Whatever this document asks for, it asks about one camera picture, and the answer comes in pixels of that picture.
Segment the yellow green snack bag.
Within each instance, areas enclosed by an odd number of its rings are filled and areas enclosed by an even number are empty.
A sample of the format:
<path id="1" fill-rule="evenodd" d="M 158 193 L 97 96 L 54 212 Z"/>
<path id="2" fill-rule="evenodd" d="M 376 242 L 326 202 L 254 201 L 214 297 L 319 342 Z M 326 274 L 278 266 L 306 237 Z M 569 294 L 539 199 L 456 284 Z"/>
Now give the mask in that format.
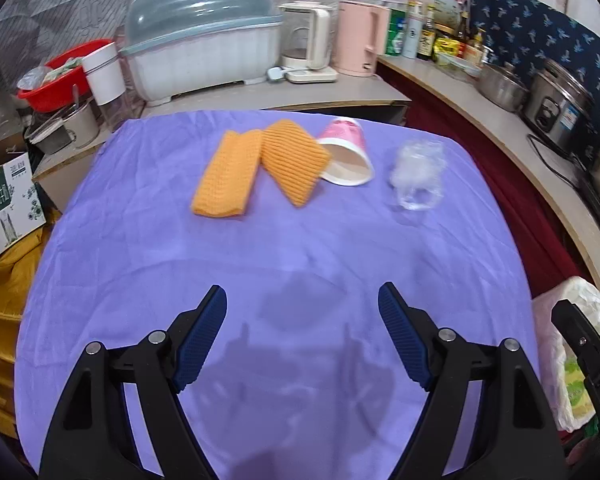
<path id="1" fill-rule="evenodd" d="M 584 385 L 584 374 L 575 358 L 565 362 L 565 384 L 572 414 L 575 418 L 589 420 L 594 406 Z"/>

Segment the orange waffle cloth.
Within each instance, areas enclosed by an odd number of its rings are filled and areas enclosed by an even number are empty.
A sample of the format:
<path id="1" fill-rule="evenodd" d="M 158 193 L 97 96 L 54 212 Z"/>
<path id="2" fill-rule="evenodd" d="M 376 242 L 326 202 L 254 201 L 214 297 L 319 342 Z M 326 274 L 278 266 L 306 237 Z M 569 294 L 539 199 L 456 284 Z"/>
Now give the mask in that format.
<path id="1" fill-rule="evenodd" d="M 227 130 L 198 183 L 190 209 L 197 216 L 241 216 L 260 166 L 263 131 Z"/>
<path id="2" fill-rule="evenodd" d="M 296 207 L 309 201 L 331 159 L 322 144 L 290 119 L 263 130 L 262 165 Z"/>

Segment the trash bin with white liner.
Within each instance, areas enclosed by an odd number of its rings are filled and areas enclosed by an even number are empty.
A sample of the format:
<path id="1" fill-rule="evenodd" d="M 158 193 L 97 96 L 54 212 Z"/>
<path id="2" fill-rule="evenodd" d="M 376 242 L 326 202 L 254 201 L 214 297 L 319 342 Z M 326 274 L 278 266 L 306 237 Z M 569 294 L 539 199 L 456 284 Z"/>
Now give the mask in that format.
<path id="1" fill-rule="evenodd" d="M 550 320 L 559 300 L 575 304 L 600 335 L 600 291 L 580 276 L 573 276 L 532 300 L 536 342 L 539 348 L 540 382 L 554 415 L 557 429 L 573 432 L 591 420 L 575 418 L 565 384 L 565 362 L 576 358 Z"/>

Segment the red skirt cloth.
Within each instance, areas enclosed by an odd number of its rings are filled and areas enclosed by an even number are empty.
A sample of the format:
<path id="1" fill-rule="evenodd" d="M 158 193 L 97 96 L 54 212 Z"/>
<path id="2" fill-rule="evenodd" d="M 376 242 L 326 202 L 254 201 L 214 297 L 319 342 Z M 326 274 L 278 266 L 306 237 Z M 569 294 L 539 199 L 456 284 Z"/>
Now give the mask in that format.
<path id="1" fill-rule="evenodd" d="M 446 136 L 474 160 L 490 188 L 517 246 L 533 297 L 567 278 L 592 275 L 553 209 L 524 173 L 496 144 L 459 112 L 416 82 L 379 64 L 387 84 L 411 99 L 405 113 L 410 128 Z"/>

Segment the white green cardboard box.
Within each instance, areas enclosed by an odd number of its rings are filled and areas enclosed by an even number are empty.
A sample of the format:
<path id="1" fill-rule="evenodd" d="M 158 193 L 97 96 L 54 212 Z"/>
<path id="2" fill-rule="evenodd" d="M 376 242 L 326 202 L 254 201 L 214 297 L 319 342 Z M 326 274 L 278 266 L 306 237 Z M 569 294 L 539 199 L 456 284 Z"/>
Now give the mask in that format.
<path id="1" fill-rule="evenodd" d="M 28 154 L 0 165 L 0 255 L 45 222 Z"/>

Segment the silver rice cooker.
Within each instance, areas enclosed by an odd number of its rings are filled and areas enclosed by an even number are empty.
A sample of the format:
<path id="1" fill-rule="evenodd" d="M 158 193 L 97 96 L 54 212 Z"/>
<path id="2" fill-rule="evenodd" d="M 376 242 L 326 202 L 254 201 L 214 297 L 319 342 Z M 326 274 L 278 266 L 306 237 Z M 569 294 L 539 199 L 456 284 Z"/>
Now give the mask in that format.
<path id="1" fill-rule="evenodd" d="M 565 67 L 547 58 L 533 77 L 521 119 L 556 150 L 567 155 L 591 119 L 592 94 Z"/>

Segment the clear crumpled plastic bag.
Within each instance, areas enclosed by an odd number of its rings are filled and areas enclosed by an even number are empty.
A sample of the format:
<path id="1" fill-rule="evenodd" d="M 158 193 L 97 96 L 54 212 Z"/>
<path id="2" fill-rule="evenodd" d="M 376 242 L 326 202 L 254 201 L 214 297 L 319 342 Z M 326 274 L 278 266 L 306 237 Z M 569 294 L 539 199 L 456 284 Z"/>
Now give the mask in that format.
<path id="1" fill-rule="evenodd" d="M 442 176 L 446 168 L 441 142 L 410 141 L 396 154 L 389 182 L 396 201 L 405 210 L 428 210 L 443 197 Z"/>

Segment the steel pot with lid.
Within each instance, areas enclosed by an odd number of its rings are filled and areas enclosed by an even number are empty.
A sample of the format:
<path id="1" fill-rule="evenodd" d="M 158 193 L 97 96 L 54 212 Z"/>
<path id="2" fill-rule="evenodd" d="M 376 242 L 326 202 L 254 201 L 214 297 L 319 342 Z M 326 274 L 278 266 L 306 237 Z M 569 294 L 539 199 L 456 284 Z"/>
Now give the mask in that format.
<path id="1" fill-rule="evenodd" d="M 512 63 L 503 66 L 483 64 L 476 81 L 478 92 L 509 113 L 517 113 L 528 98 L 529 90 L 515 73 Z"/>

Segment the purple tablecloth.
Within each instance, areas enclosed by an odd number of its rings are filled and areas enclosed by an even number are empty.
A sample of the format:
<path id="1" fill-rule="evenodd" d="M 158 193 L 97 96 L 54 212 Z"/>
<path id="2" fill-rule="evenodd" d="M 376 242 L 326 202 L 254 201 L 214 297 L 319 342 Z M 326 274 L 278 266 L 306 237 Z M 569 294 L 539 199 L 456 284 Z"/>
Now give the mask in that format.
<path id="1" fill-rule="evenodd" d="M 260 171 L 244 214 L 190 209 L 228 130 L 276 112 L 191 112 L 125 125 L 96 155 L 55 224 L 17 341 L 16 421 L 37 464 L 56 402 L 86 344 L 136 344 L 213 285 L 227 315 L 198 380 L 180 396 L 223 479 L 385 479 L 426 396 L 407 377 L 377 294 L 469 341 L 517 339 L 538 356 L 520 255 L 468 153 L 443 140 L 443 196 L 401 208 L 388 177 L 418 130 L 364 122 L 375 177 L 320 182 L 291 205 Z"/>

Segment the small steel pot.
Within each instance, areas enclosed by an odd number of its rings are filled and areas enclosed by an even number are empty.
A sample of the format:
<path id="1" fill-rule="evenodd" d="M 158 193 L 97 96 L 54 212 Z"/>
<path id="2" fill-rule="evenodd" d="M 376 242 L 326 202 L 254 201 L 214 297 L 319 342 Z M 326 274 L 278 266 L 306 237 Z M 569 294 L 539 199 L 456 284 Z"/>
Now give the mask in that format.
<path id="1" fill-rule="evenodd" d="M 99 111 L 93 99 L 69 105 L 33 125 L 24 140 L 44 155 L 53 155 L 67 146 L 84 148 L 99 134 Z"/>

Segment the clear food container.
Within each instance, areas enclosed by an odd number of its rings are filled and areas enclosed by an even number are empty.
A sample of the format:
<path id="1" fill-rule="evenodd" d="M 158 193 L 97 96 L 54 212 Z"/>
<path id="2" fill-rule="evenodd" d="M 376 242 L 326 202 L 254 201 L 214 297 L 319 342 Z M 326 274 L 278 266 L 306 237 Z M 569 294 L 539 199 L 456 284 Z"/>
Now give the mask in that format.
<path id="1" fill-rule="evenodd" d="M 481 72 L 479 66 L 467 62 L 464 58 L 443 52 L 437 55 L 436 66 L 443 73 L 458 80 L 477 79 Z"/>

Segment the pink paper cup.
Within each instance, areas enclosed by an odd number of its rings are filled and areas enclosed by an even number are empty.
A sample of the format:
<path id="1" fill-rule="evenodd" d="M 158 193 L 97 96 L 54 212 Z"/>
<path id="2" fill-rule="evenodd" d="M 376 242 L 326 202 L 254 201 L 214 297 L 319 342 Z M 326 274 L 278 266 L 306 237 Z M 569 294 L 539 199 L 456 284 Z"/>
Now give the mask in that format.
<path id="1" fill-rule="evenodd" d="M 316 140 L 330 155 L 323 180 L 340 186 L 359 186 L 373 179 L 375 170 L 367 155 L 364 132 L 355 119 L 336 117 Z"/>

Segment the navy patterned cloth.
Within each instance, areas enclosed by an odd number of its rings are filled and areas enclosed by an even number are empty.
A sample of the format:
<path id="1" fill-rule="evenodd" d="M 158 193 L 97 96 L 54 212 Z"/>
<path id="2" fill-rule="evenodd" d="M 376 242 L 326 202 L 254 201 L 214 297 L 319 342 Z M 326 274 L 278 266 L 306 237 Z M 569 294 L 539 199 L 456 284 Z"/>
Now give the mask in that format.
<path id="1" fill-rule="evenodd" d="M 591 122 L 600 131 L 600 37 L 539 0 L 470 0 L 470 26 L 498 64 L 512 63 L 525 84 L 549 58 L 591 93 Z"/>

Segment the red plastic basin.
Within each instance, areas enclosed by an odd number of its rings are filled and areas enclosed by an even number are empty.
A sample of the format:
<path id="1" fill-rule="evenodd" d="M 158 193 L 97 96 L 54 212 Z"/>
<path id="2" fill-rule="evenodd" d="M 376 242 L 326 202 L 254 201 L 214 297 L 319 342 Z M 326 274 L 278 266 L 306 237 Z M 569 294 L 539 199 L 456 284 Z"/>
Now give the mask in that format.
<path id="1" fill-rule="evenodd" d="M 111 44 L 109 38 L 100 38 L 78 44 L 61 55 L 52 58 L 45 66 L 54 70 L 64 65 L 69 58 L 83 58 L 94 51 Z M 59 76 L 48 84 L 34 90 L 19 90 L 17 98 L 28 102 L 38 113 L 51 113 L 73 103 L 73 87 L 78 88 L 79 97 L 91 94 L 86 75 L 81 66 L 69 70 L 65 75 Z"/>

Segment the yellow seasoning packet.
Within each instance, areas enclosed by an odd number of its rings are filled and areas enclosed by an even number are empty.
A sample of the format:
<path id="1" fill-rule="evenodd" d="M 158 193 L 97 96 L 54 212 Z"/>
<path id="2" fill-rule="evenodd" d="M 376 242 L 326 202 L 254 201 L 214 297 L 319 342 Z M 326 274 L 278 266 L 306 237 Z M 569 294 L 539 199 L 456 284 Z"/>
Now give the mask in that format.
<path id="1" fill-rule="evenodd" d="M 434 42 L 434 54 L 445 54 L 449 56 L 460 56 L 460 47 L 462 44 L 450 37 L 438 37 Z"/>

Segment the dark soy sauce bottle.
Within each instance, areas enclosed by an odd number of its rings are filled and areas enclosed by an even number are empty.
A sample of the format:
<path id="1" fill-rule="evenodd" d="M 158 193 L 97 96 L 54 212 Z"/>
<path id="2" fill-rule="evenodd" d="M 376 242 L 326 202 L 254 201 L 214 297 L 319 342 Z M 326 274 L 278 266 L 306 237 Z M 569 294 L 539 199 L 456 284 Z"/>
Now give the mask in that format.
<path id="1" fill-rule="evenodd" d="M 427 6 L 426 18 L 420 31 L 416 56 L 423 61 L 429 61 L 436 40 L 436 25 L 434 24 L 434 5 Z"/>

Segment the white cup blender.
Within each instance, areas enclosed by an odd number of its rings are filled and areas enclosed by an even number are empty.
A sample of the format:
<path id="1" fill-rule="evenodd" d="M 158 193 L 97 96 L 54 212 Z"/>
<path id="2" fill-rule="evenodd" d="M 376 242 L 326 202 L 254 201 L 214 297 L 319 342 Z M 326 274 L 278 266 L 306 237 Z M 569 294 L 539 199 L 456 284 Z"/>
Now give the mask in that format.
<path id="1" fill-rule="evenodd" d="M 108 42 L 81 60 L 88 85 L 111 132 L 132 118 L 116 45 Z"/>

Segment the white slim bottle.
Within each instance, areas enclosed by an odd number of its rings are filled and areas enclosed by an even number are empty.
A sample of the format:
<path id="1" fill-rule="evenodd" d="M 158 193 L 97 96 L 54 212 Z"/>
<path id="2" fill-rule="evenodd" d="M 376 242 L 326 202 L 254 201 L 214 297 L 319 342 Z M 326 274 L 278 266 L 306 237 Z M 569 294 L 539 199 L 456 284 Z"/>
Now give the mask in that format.
<path id="1" fill-rule="evenodd" d="M 410 1 L 407 5 L 404 25 L 404 41 L 401 52 L 401 55 L 404 58 L 416 58 L 424 19 L 422 3 L 418 0 Z"/>

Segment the white carton box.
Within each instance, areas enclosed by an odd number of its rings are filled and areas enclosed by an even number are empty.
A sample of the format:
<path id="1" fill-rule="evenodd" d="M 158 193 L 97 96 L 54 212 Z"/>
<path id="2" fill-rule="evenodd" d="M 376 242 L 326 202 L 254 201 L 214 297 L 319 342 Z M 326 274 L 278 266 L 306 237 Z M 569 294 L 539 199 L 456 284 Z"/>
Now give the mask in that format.
<path id="1" fill-rule="evenodd" d="M 460 21 L 462 5 L 456 0 L 422 0 L 426 6 L 434 7 L 434 21 L 454 28 Z"/>

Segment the pink electric kettle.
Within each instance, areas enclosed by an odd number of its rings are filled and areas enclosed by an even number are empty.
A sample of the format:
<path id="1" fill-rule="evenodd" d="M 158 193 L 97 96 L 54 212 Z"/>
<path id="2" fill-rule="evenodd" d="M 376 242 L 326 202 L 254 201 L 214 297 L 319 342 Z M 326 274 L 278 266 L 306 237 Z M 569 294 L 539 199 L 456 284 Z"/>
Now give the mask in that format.
<path id="1" fill-rule="evenodd" d="M 390 10 L 377 4 L 340 1 L 334 54 L 335 70 L 370 77 L 385 53 Z"/>

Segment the dish rack with grey lid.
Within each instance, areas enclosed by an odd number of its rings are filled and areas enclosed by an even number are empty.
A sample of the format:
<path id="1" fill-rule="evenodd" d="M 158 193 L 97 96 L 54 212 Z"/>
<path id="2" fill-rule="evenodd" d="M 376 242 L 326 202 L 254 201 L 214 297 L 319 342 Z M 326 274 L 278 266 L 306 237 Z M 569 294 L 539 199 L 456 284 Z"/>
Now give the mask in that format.
<path id="1" fill-rule="evenodd" d="M 133 0 L 121 55 L 150 106 L 232 82 L 265 80 L 280 55 L 274 0 Z"/>

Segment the white glass electric kettle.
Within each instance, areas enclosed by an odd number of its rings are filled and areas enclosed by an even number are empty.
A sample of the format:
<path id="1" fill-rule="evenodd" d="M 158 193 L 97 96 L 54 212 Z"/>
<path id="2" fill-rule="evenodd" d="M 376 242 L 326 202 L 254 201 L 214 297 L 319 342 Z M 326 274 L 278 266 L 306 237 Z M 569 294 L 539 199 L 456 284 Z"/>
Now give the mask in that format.
<path id="1" fill-rule="evenodd" d="M 280 65 L 292 84 L 331 84 L 337 72 L 332 57 L 332 11 L 311 1 L 284 3 Z"/>

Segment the grey striped cloth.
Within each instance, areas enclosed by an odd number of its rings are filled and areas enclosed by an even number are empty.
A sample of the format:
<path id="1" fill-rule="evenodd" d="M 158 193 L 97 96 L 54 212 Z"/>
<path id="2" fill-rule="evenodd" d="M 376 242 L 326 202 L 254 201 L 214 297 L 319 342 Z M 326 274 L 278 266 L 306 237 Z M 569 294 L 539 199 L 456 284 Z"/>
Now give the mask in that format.
<path id="1" fill-rule="evenodd" d="M 17 80 L 73 47 L 95 39 L 119 42 L 133 0 L 6 0 L 0 9 L 0 78 Z"/>

